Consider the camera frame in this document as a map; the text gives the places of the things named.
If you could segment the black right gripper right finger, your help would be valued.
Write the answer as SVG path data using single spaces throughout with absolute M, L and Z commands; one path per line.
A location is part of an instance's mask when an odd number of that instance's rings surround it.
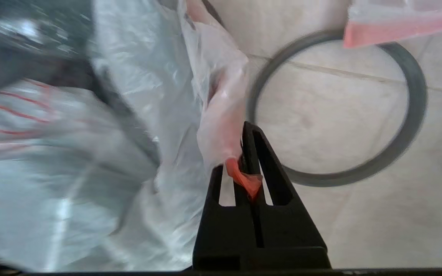
M 256 200 L 256 248 L 248 269 L 330 269 L 327 246 L 263 131 L 246 122 L 249 171 L 263 173 L 272 205 Z

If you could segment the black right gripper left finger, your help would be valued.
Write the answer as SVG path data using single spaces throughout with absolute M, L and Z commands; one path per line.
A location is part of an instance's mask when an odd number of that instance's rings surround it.
M 256 232 L 247 192 L 231 181 L 235 206 L 219 204 L 223 165 L 211 171 L 208 192 L 193 250 L 193 269 L 243 269 L 256 248 Z

